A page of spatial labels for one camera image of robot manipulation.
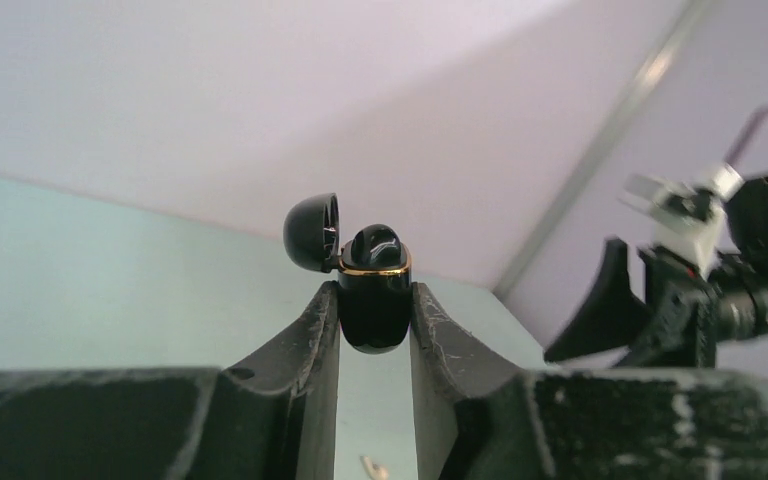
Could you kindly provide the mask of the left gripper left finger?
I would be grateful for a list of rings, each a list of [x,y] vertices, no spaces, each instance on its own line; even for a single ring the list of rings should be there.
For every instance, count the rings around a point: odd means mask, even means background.
[[[0,479],[330,479],[338,293],[225,368],[0,371]]]

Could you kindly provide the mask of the black charging case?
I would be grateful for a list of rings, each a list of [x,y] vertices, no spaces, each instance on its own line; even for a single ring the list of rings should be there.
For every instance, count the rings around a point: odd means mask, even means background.
[[[300,201],[283,223],[284,248],[295,265],[313,272],[337,273],[337,317],[347,342],[365,354],[387,353],[402,343],[411,321],[412,257],[400,239],[404,251],[401,267],[358,269],[346,262],[353,238],[340,242],[339,205],[334,193]]]

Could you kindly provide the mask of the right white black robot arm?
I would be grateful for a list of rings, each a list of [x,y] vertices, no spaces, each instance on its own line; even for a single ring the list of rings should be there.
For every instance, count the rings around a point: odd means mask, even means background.
[[[714,251],[705,272],[665,243],[639,248],[642,298],[631,290],[627,243],[607,238],[590,292],[544,360],[624,347],[620,367],[712,368],[719,343],[768,335],[768,175],[746,181],[718,215],[735,251]]]

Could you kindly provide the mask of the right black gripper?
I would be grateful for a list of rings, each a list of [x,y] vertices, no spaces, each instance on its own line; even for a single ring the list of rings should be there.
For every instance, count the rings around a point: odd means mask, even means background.
[[[640,248],[645,301],[631,290],[628,245],[605,241],[589,293],[544,350],[559,363],[627,346],[617,368],[713,368],[717,364],[713,287],[664,248]]]

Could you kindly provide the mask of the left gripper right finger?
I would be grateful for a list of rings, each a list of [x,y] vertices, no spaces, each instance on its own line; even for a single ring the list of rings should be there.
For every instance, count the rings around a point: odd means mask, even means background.
[[[422,479],[768,479],[768,382],[711,369],[524,369],[413,287]]]

